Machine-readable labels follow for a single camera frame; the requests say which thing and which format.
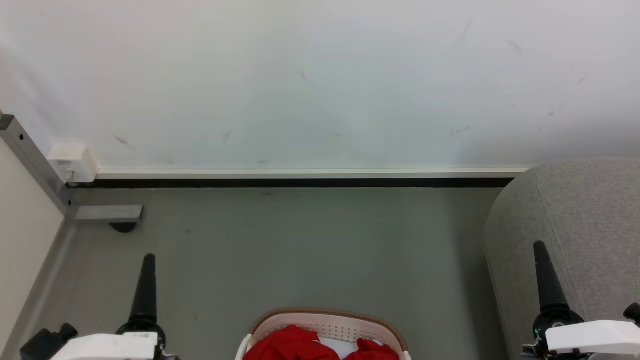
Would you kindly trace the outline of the white wall socket box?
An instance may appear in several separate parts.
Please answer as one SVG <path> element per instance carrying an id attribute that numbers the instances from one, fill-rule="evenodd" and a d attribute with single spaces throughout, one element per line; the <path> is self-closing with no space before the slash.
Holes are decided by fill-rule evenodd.
<path id="1" fill-rule="evenodd" d="M 80 143 L 58 143 L 46 159 L 63 183 L 92 183 L 98 176 L 93 155 Z"/>

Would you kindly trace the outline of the white perforated laundry basket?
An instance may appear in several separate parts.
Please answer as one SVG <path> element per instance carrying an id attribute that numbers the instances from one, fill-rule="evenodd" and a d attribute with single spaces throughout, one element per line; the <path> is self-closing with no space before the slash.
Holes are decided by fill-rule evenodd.
<path id="1" fill-rule="evenodd" d="M 358 312 L 317 307 L 284 307 L 265 313 L 240 343 L 234 360 L 242 360 L 257 342 L 290 325 L 316 332 L 318 337 L 350 343 L 359 338 L 375 340 L 390 346 L 400 360 L 412 360 L 402 333 L 388 321 Z"/>

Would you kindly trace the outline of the red jersey garment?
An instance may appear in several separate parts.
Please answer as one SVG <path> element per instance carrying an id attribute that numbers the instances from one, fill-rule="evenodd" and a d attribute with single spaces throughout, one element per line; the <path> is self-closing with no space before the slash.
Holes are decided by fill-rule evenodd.
<path id="1" fill-rule="evenodd" d="M 341 357 L 321 342 L 317 332 L 290 325 L 257 342 L 242 360 L 400 360 L 387 344 L 359 338 L 356 345 L 357 350 Z"/>

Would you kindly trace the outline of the grey metal frame foot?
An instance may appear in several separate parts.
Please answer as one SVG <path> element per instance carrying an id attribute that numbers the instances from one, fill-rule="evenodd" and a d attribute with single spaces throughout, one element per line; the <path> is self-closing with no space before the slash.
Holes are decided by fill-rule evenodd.
<path id="1" fill-rule="evenodd" d="M 105 223 L 139 223 L 144 205 L 84 205 L 75 212 L 76 221 Z"/>

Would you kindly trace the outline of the grey fabric sofa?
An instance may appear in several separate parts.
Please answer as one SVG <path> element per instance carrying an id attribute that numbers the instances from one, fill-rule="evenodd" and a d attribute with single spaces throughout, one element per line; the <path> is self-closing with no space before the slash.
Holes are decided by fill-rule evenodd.
<path id="1" fill-rule="evenodd" d="M 534 243 L 542 241 L 574 312 L 622 321 L 640 304 L 640 158 L 553 162 L 522 173 L 494 202 L 484 252 L 510 360 L 535 341 Z"/>

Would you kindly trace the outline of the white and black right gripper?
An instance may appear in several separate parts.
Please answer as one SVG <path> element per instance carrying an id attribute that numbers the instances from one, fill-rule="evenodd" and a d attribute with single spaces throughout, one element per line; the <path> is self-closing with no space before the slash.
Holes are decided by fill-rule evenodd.
<path id="1" fill-rule="evenodd" d="M 570 309 L 546 244 L 533 245 L 541 314 L 534 321 L 534 344 L 522 356 L 537 360 L 590 360 L 598 354 L 640 357 L 640 327 L 633 321 L 584 321 Z"/>

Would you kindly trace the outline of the grey metal frame post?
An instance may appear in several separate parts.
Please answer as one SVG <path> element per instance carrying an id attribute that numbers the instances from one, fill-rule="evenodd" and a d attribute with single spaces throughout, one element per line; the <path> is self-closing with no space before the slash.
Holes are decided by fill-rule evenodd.
<path id="1" fill-rule="evenodd" d="M 14 115 L 0 114 L 0 138 L 64 217 L 73 220 L 76 206 L 70 190 Z"/>

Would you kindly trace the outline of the white garment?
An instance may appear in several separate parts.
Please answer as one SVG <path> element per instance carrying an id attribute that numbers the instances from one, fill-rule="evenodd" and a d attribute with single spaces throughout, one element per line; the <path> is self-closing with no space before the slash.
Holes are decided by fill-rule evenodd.
<path id="1" fill-rule="evenodd" d="M 339 360 L 386 360 L 389 356 L 394 358 L 392 348 L 375 340 L 359 338 L 355 342 L 348 342 L 320 337 L 318 341 L 335 351 Z"/>

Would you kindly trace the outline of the beige partition panel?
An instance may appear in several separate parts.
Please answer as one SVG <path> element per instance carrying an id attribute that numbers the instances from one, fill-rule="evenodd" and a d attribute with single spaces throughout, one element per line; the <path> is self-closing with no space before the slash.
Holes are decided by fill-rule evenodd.
<path id="1" fill-rule="evenodd" d="M 0 138 L 0 354 L 8 346 L 63 219 Z"/>

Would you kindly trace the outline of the white and black baseboard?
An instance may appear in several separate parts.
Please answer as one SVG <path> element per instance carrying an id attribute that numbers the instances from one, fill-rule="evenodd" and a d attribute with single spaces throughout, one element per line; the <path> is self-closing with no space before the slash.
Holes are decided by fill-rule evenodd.
<path id="1" fill-rule="evenodd" d="M 503 188 L 527 171 L 507 168 L 409 168 L 341 170 L 102 170 L 70 190 L 235 188 Z"/>

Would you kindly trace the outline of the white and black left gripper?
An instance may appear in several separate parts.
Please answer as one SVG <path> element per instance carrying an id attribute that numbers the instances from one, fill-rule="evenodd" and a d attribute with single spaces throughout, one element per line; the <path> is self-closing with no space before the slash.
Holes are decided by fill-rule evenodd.
<path id="1" fill-rule="evenodd" d="M 51 360 L 179 360 L 166 352 L 166 335 L 157 324 L 156 256 L 146 254 L 135 288 L 129 321 L 116 333 L 74 338 Z"/>

